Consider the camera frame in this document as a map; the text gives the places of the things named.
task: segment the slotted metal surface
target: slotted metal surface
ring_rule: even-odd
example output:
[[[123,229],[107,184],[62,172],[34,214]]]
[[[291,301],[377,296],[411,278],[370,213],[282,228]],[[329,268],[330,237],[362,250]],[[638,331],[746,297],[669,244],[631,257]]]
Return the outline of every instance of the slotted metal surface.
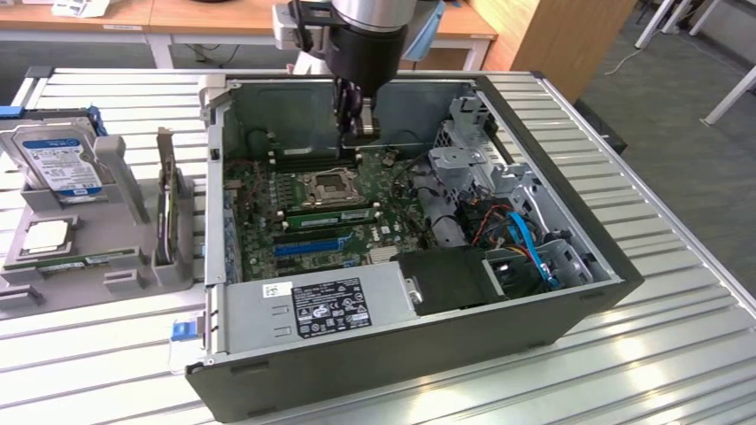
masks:
[[[58,69],[30,96],[38,107],[101,108],[109,131],[123,135],[141,180],[157,173],[155,127],[181,132],[175,156],[197,179],[198,254],[206,144],[193,96],[198,74],[171,72]],[[646,282],[549,347],[243,423],[753,423],[750,296],[550,85],[526,73],[490,78]],[[522,158],[506,135],[499,138]],[[1,159],[0,170],[5,252],[22,206],[21,180]],[[194,273],[199,279],[199,261]],[[0,322],[0,423],[213,423],[166,364],[171,320],[201,303],[197,285],[178,294]]]

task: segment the black cylinder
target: black cylinder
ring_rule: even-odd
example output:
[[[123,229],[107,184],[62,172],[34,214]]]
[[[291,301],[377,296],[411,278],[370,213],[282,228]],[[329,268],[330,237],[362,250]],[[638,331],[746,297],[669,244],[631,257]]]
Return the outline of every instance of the black cylinder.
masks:
[[[335,77],[351,81],[362,96],[373,97],[397,75],[406,27],[389,33],[331,27],[326,46],[326,65]]]

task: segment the warning label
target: warning label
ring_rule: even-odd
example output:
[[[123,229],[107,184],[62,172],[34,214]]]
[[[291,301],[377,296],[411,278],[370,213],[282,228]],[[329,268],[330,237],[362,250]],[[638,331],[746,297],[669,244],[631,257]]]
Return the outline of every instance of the warning label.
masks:
[[[295,333],[302,338],[370,326],[358,279],[291,288]]]

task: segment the white sticker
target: white sticker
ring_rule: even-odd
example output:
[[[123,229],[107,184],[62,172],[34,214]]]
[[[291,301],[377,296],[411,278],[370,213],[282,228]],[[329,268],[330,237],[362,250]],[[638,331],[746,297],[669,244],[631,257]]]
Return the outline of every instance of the white sticker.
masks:
[[[102,25],[105,29],[117,29],[118,31],[141,31],[138,25]]]
[[[71,197],[101,191],[102,183],[94,167],[81,158],[85,153],[77,139],[33,140],[21,144],[50,190]]]
[[[262,285],[262,298],[291,295],[291,282],[267,283]]]
[[[35,271],[38,273],[49,273],[49,272],[59,272],[62,270],[67,270],[69,268],[83,268],[85,264],[81,262],[66,263],[66,264],[57,264],[54,266],[46,267],[37,267]]]
[[[341,220],[365,219],[369,215],[369,210],[341,213]]]
[[[351,321],[362,321],[363,319],[366,319],[369,316],[366,313],[359,313],[359,314],[351,314]]]

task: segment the wooden desk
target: wooden desk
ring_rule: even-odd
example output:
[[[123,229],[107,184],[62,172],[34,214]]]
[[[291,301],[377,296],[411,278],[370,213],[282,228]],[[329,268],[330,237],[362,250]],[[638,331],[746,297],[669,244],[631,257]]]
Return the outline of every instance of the wooden desk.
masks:
[[[91,19],[59,18],[49,5],[18,4],[0,7],[0,41],[146,43],[155,67],[173,68],[171,44],[273,45],[271,7],[283,1],[121,0]],[[477,12],[465,3],[447,4],[419,69],[479,70],[494,39]]]
[[[151,0],[121,0],[86,19],[54,16],[49,4],[0,6],[0,42],[146,44],[150,12]]]
[[[121,31],[111,26],[130,26],[129,31],[146,32],[153,0],[121,0],[107,7],[101,18],[61,18],[49,4],[15,4],[0,7],[0,29],[47,31]]]
[[[170,44],[266,44],[273,39],[273,4],[283,0],[230,0],[218,4],[154,0],[150,46],[158,67],[171,67]],[[446,5],[433,48],[466,50],[463,69],[478,70],[495,32],[466,3]]]

